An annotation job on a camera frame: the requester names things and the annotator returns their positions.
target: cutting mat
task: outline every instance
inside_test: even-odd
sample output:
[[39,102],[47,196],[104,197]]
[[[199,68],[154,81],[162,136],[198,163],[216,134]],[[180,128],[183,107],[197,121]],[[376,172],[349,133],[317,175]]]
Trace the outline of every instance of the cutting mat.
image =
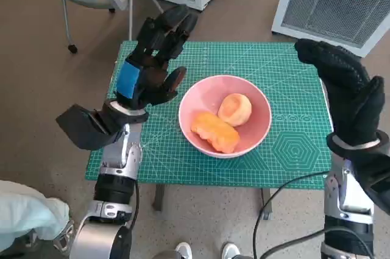
[[[107,97],[114,96],[118,71],[135,45],[131,41],[121,45]],[[140,182],[276,188],[294,177],[329,169],[325,137],[332,129],[321,82],[313,66],[298,61],[293,44],[188,42],[169,70],[178,66],[187,67],[179,95],[167,104],[147,108],[150,117],[141,136]],[[197,81],[217,74],[251,81],[271,105],[268,136],[240,158],[207,157],[180,131],[183,95]],[[88,180],[97,179],[101,158],[102,150],[91,153]],[[303,180],[292,187],[320,189],[323,179]]]

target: floor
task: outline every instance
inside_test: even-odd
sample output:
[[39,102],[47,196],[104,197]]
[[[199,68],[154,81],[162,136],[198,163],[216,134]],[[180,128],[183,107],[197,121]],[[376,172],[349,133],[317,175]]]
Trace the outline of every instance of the floor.
[[[191,40],[291,41],[270,33],[278,0],[213,0],[203,13]],[[93,192],[84,180],[88,152],[73,146],[55,117],[73,103],[99,108],[120,43],[127,38],[127,13],[111,15],[69,4],[77,55],[69,54],[61,0],[0,0],[0,82],[2,99],[0,179],[36,188],[69,203],[79,221]],[[157,14],[149,0],[136,0],[135,31],[147,16]],[[390,77],[390,33],[363,60],[371,74]],[[381,129],[390,132],[390,102]],[[141,186],[141,211],[133,234],[133,259],[148,259],[191,243],[194,259],[219,258],[226,241],[252,254],[252,230],[257,192],[243,188],[169,186],[165,210],[151,209],[153,185]],[[322,227],[322,192],[286,190],[274,203],[271,221],[262,221],[258,252]],[[390,218],[380,210],[375,217],[375,249],[388,257]],[[272,258],[319,258],[321,239],[279,252]],[[28,258],[60,258],[46,244]]]

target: pink bowl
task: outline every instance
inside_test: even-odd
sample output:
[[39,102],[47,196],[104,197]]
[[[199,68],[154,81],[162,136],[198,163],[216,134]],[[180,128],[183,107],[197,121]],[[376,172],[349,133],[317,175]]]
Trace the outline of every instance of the pink bowl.
[[[240,136],[235,151],[223,154],[193,133],[191,123],[201,111],[216,115],[222,100],[231,93],[246,95],[252,103],[252,114],[248,122],[235,128]],[[199,151],[217,158],[239,157],[258,146],[269,132],[271,119],[271,107],[261,90],[249,81],[231,75],[211,76],[195,83],[186,92],[179,107],[179,124],[184,136]]]

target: peeled peach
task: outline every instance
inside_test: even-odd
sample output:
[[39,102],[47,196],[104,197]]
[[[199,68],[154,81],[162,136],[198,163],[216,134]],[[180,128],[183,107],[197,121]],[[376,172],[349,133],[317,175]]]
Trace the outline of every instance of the peeled peach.
[[223,101],[218,116],[227,124],[236,127],[246,123],[252,113],[252,104],[243,94],[232,93]]
[[238,132],[209,112],[199,113],[191,124],[191,131],[207,140],[216,151],[231,154],[239,142]]

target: black cable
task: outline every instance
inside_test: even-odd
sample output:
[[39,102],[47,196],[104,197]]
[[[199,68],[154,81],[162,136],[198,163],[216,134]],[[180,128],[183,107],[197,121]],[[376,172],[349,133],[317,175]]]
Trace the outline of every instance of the black cable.
[[138,216],[138,210],[140,209],[140,189],[138,187],[138,182],[135,181],[135,212],[134,212],[134,216],[133,216],[133,220],[132,220],[132,224],[130,225],[130,232],[134,229],[134,225],[135,225],[135,221],[137,219],[137,216]]
[[291,241],[285,242],[283,244],[280,244],[278,246],[275,246],[275,247],[267,250],[267,252],[265,252],[260,257],[260,259],[266,259],[267,257],[271,256],[273,253],[276,253],[284,248],[303,243],[305,241],[308,241],[309,239],[313,239],[317,236],[321,236],[321,235],[328,233],[328,232],[347,232],[347,233],[354,235],[362,243],[362,245],[366,249],[366,252],[367,252],[368,256],[370,257],[370,259],[375,259],[373,253],[371,252],[370,248],[368,248],[367,244],[360,238],[360,236],[357,233],[355,233],[351,229],[348,229],[347,227],[328,227],[326,229],[318,230],[317,232],[311,233],[310,235],[303,236],[303,237],[298,238],[298,239],[293,239]]
[[286,183],[284,183],[269,199],[268,201],[261,207],[260,209],[260,212],[258,214],[258,217],[257,217],[257,221],[256,221],[256,224],[255,224],[255,228],[253,230],[253,257],[254,259],[257,259],[257,253],[256,253],[256,234],[257,234],[257,228],[258,228],[258,225],[260,223],[260,219],[261,219],[261,216],[263,215],[263,212],[264,212],[264,209],[268,206],[268,204],[271,203],[271,201],[276,197],[276,195],[279,194],[279,192],[281,192],[282,189],[284,189],[287,185],[291,184],[291,183],[294,183],[296,181],[299,181],[299,180],[302,180],[302,179],[307,179],[307,178],[311,178],[311,177],[315,177],[315,176],[321,176],[321,175],[326,175],[328,174],[328,171],[324,171],[324,172],[315,172],[315,173],[312,173],[312,174],[309,174],[309,175],[305,175],[305,176],[301,176],[301,177],[298,177],[298,178],[295,178],[295,179],[292,179]]

